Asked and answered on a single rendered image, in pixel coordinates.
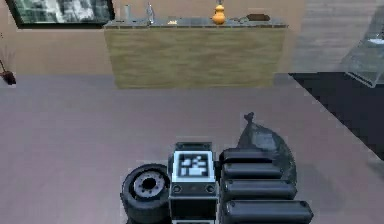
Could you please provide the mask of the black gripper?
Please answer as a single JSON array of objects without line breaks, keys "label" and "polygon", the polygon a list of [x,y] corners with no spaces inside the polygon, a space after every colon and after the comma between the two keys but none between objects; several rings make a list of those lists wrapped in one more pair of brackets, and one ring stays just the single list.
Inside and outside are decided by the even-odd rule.
[{"label": "black gripper", "polygon": [[132,170],[120,193],[126,224],[170,224],[169,187],[163,164],[144,164]]}]

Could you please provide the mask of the orange gourd vase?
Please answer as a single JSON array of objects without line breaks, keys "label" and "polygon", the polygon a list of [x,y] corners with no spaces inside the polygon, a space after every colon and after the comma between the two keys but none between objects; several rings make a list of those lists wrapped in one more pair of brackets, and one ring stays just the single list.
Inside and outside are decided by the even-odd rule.
[{"label": "orange gourd vase", "polygon": [[216,25],[222,25],[225,23],[225,15],[224,15],[224,6],[223,5],[217,5],[215,8],[215,13],[212,16],[212,21]]}]

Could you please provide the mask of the black garbage bag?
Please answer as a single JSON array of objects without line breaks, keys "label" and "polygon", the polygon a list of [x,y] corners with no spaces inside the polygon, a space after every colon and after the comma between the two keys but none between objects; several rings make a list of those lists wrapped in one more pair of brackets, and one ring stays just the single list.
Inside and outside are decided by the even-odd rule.
[{"label": "black garbage bag", "polygon": [[282,170],[282,178],[297,184],[297,168],[295,158],[285,140],[272,129],[253,121],[254,113],[244,115],[247,124],[242,131],[237,147],[254,148],[270,153],[274,162]]}]

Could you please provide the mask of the wooden sideboard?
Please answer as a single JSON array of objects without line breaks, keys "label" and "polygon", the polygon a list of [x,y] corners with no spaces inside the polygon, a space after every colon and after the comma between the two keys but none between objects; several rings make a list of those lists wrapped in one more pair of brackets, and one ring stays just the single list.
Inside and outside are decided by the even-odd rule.
[{"label": "wooden sideboard", "polygon": [[[168,25],[177,20],[177,25]],[[269,86],[283,56],[287,25],[279,20],[168,18],[104,26],[120,89]]]}]

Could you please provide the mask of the clear glass bottle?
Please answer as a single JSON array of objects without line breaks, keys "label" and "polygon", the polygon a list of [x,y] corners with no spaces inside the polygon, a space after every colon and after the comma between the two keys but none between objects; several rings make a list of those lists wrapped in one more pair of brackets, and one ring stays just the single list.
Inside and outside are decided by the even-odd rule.
[{"label": "clear glass bottle", "polygon": [[155,22],[154,11],[150,2],[147,3],[146,13],[147,13],[149,24],[153,24]]}]

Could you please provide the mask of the dark red house plant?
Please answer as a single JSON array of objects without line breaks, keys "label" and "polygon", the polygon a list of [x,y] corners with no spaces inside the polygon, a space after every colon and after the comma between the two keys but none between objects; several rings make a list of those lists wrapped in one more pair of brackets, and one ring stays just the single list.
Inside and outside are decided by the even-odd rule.
[{"label": "dark red house plant", "polygon": [[3,79],[3,81],[7,85],[15,85],[16,84],[16,78],[14,74],[11,71],[8,71],[5,69],[4,64],[2,60],[0,59],[0,67],[3,69],[2,72],[0,72],[0,77]]}]

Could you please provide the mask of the black framed picture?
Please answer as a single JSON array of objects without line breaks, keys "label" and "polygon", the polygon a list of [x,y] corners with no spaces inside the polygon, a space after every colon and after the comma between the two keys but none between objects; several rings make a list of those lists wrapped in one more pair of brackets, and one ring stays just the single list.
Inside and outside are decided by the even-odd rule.
[{"label": "black framed picture", "polygon": [[112,0],[4,0],[19,29],[101,29],[115,19]]}]

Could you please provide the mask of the glass table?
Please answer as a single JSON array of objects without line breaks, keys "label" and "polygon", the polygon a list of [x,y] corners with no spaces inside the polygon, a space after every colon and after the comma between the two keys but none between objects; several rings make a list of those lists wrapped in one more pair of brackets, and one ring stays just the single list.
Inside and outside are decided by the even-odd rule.
[{"label": "glass table", "polygon": [[369,88],[384,85],[384,4],[377,7],[363,38],[342,59],[341,68]]}]

